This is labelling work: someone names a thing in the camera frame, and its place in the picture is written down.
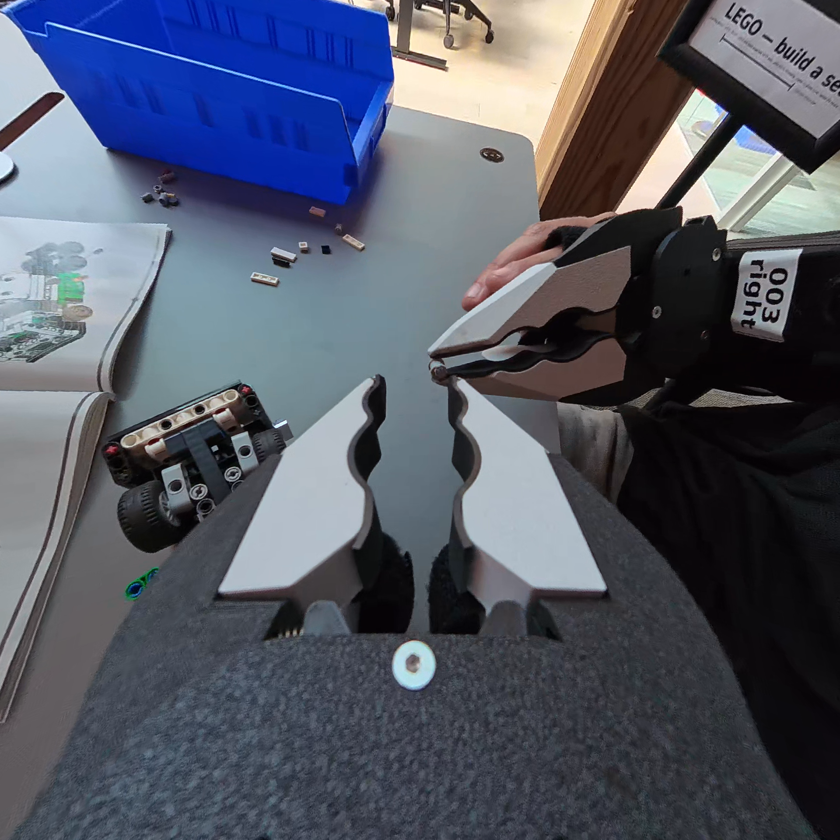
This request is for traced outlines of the black sign stand pole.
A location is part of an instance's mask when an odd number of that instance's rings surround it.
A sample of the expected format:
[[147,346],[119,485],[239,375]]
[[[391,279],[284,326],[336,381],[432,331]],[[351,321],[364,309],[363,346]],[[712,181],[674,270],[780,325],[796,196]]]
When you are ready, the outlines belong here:
[[741,127],[742,122],[740,120],[732,113],[724,112],[698,152],[658,201],[655,208],[667,209],[680,205],[689,190],[707,172]]

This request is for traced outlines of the person's right hand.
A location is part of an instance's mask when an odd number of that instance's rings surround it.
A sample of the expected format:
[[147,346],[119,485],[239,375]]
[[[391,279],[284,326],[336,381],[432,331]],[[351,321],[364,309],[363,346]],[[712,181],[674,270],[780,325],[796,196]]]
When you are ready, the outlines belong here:
[[555,230],[562,227],[588,228],[615,215],[614,212],[605,212],[594,216],[560,217],[531,225],[478,275],[462,299],[462,309],[470,311],[475,308],[526,269],[556,260],[562,254],[563,246]]

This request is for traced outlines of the person's grey trousers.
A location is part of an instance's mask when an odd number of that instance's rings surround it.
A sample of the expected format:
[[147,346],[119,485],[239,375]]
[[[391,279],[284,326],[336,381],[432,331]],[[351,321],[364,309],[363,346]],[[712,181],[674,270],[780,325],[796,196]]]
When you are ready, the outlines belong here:
[[598,490],[617,505],[634,458],[623,416],[612,409],[558,403],[560,452]]

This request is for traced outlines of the blue plastic bin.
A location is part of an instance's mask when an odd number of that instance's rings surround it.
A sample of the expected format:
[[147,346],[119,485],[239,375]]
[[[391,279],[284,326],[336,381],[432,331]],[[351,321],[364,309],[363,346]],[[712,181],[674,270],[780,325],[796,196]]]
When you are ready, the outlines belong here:
[[392,105],[382,13],[326,1],[30,1],[4,11],[100,143],[320,202]]

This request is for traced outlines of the black framed sign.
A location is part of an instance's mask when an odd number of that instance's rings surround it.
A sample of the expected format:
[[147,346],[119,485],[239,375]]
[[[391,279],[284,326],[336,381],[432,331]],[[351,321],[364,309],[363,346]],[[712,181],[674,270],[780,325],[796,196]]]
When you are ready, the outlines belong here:
[[691,1],[658,57],[803,172],[838,152],[838,1]]

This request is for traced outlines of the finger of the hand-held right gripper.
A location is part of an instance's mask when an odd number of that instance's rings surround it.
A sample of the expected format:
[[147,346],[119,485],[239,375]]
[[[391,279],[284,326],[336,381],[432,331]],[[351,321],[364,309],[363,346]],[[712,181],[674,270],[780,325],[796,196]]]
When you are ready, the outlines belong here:
[[557,314],[613,309],[631,277],[632,249],[624,246],[568,266],[532,266],[468,311],[429,348],[443,359],[498,346],[509,334],[539,329]]
[[447,379],[469,383],[491,396],[559,401],[624,378],[627,356],[605,333],[574,333],[561,343],[506,344],[480,358],[447,365]]

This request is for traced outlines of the lego instruction booklet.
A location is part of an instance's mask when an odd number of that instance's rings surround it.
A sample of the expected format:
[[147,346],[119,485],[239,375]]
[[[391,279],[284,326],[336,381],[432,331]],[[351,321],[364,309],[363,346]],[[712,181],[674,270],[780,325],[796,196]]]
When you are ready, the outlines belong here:
[[77,513],[165,224],[1,218],[1,721]]

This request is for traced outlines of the black office chair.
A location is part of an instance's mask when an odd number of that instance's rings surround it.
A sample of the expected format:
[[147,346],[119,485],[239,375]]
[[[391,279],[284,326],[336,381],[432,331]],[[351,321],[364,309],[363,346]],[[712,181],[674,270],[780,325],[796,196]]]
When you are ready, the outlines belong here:
[[446,50],[455,48],[455,36],[452,32],[453,18],[458,14],[465,21],[475,20],[485,27],[484,41],[491,45],[495,39],[492,22],[488,16],[472,1],[388,1],[385,16],[390,23],[396,23],[396,45],[392,49],[396,54],[407,56],[411,52],[411,33],[414,12],[434,9],[444,15],[443,45]]

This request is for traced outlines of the wooden pillar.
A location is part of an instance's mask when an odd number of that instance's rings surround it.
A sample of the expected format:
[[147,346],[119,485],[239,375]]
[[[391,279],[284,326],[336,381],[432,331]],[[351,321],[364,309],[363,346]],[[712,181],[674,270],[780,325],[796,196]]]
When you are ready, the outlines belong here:
[[612,211],[693,87],[658,58],[687,1],[595,1],[535,151],[540,218]]

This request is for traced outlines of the person's black jacket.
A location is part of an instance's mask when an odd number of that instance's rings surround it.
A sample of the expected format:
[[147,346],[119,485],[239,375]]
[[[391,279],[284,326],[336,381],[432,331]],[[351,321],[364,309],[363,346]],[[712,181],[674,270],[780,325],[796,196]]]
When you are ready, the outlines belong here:
[[619,510],[706,615],[807,820],[838,838],[838,404],[619,413]]

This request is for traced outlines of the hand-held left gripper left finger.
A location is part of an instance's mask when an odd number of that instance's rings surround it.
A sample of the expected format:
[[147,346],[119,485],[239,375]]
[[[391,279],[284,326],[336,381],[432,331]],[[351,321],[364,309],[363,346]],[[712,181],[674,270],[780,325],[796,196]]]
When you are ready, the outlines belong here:
[[225,503],[237,534],[217,609],[280,607],[339,632],[361,628],[360,596],[382,570],[383,532],[369,480],[382,452],[385,378],[363,379],[275,459],[259,495]]

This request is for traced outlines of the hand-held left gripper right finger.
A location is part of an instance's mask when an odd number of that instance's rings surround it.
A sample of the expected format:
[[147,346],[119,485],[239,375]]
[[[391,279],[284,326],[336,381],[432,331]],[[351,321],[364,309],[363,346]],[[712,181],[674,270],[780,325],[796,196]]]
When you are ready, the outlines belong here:
[[448,385],[455,493],[448,632],[559,636],[550,602],[607,586],[550,453],[466,381]]

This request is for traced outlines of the lego truck model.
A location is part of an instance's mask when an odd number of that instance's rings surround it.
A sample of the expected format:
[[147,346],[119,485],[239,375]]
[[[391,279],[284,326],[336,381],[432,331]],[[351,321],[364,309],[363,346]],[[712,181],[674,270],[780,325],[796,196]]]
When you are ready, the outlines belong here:
[[241,381],[108,437],[101,456],[123,489],[122,534],[145,553],[176,545],[292,439]]

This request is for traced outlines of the scattered loose lego pieces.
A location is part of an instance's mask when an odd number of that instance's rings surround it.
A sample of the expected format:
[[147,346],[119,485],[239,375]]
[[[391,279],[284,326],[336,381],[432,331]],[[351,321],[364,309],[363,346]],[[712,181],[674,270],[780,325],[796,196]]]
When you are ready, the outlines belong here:
[[[146,204],[158,203],[163,207],[180,206],[180,197],[169,189],[169,185],[174,183],[176,180],[177,175],[175,172],[172,170],[163,171],[155,181],[152,189],[141,194],[141,201]],[[366,244],[351,234],[345,233],[341,224],[337,225],[334,231],[337,235],[342,235],[341,241],[349,247],[352,247],[360,253],[365,251]],[[310,253],[310,250],[311,249],[308,243],[306,241],[301,241],[298,243],[296,251],[289,251],[287,249],[274,246],[269,251],[269,257],[273,267],[285,270],[291,268],[298,261],[298,257],[300,255],[308,254]],[[272,288],[277,288],[280,284],[278,276],[271,276],[258,271],[252,272],[249,280],[255,284]]]

